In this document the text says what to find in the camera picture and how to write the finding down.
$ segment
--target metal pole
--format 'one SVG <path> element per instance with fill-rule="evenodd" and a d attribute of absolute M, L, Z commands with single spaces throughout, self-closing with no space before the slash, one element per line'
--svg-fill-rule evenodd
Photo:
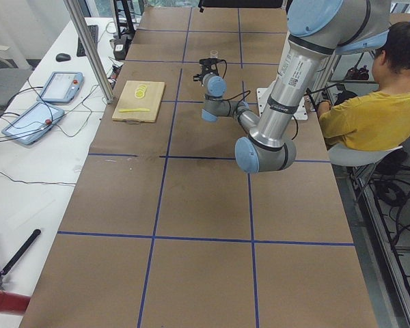
<path fill-rule="evenodd" d="M 114 95 L 105 74 L 105 70 L 103 69 L 102 62 L 100 61 L 100 57 L 98 56 L 96 45 L 94 44 L 90 32 L 88 31 L 87 23 L 82 14 L 82 9 L 77 0 L 64 0 L 64 3 L 70 13 L 70 17 L 74 27 L 76 28 L 77 35 L 82 41 L 85 54 L 90 61 L 98 84 L 105 95 L 107 103 L 110 104 L 113 102 Z"/>

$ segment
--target man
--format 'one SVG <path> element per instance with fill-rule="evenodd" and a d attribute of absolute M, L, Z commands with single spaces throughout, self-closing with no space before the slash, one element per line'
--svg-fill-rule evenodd
<path fill-rule="evenodd" d="M 317 115 L 328 146 L 388 150 L 410 136 L 410 22 L 392 25 L 377 49 L 372 75 L 379 88 L 332 107 L 326 100 Z"/>

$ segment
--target black hair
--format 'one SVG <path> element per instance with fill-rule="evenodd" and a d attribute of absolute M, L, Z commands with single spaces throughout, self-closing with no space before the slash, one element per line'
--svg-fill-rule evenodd
<path fill-rule="evenodd" d="M 387 41 L 375 51 L 375 57 L 383 50 L 392 71 L 410 70 L 410 22 L 399 22 L 389 28 Z"/>

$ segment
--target sticker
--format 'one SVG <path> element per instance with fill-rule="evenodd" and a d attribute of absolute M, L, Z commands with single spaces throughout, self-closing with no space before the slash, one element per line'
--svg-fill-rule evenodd
<path fill-rule="evenodd" d="M 278 72 L 278 75 L 280 77 L 283 77 L 286 74 L 287 68 L 289 67 L 291 62 L 292 62 L 292 55 L 289 52 L 287 54 L 287 57 L 284 60 L 284 63 L 282 64 L 282 68 Z"/>
<path fill-rule="evenodd" d="M 285 76 L 282 77 L 284 85 L 300 89 L 305 82 L 311 67 L 312 63 L 310 61 L 301 59 L 293 61 L 293 63 L 286 68 Z"/>

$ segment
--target yellow knife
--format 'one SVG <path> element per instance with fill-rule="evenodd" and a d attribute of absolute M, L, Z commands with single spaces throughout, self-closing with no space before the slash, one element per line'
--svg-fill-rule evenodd
<path fill-rule="evenodd" d="M 138 107 L 138 108 L 121 108 L 118 110 L 119 113 L 128 113 L 130 111 L 150 111 L 149 108 Z"/>

